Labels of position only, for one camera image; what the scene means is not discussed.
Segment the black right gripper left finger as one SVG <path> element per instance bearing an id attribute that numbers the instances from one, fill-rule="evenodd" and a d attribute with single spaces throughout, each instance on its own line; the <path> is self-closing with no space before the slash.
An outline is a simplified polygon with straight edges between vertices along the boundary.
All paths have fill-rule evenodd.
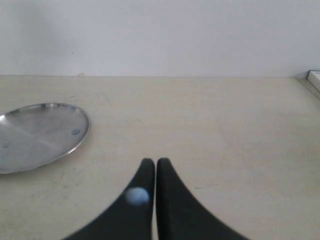
<path id="1" fill-rule="evenodd" d="M 144 158 L 119 197 L 67 240 L 151 240 L 155 164 Z"/>

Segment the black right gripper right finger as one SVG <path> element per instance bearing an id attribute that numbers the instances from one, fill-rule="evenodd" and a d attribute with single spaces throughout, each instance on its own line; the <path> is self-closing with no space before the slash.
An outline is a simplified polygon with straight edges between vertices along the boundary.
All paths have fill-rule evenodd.
<path id="1" fill-rule="evenodd" d="M 156 165 L 156 222 L 160 240 L 245 240 L 192 195 L 168 158 Z"/>

